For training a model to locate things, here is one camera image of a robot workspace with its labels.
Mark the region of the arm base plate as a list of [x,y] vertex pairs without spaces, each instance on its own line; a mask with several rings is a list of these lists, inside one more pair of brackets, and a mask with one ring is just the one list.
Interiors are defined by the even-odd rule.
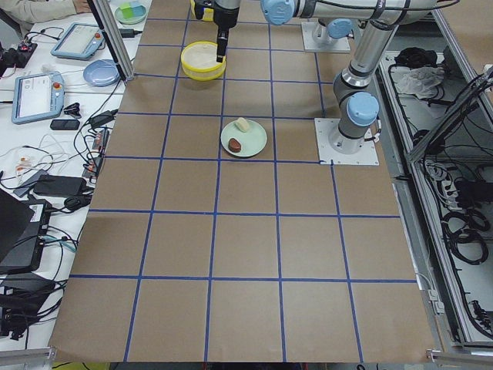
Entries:
[[378,166],[376,145],[370,128],[364,137],[349,139],[339,131],[339,119],[316,118],[319,163],[322,165]]
[[301,24],[304,50],[306,52],[350,52],[348,36],[352,32],[352,21],[348,18],[336,18],[327,24],[303,22]]

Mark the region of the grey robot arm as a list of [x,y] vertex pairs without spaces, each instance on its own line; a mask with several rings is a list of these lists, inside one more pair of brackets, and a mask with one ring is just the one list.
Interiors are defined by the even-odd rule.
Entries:
[[213,21],[217,26],[216,61],[223,62],[226,56],[229,32],[237,24],[240,0],[217,0],[213,7]]
[[362,139],[375,121],[368,123],[350,117],[350,100],[369,85],[381,57],[399,25],[423,18],[437,5],[436,1],[262,1],[265,19],[282,25],[292,18],[357,19],[367,26],[349,63],[334,80],[334,95],[340,104],[338,136],[356,142]]

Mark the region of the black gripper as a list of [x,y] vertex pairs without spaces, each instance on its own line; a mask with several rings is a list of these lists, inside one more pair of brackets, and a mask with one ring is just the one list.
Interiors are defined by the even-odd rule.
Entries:
[[217,37],[216,37],[216,61],[218,63],[222,63],[224,60],[224,56],[226,55],[227,45],[229,38],[229,30],[228,29],[218,29]]

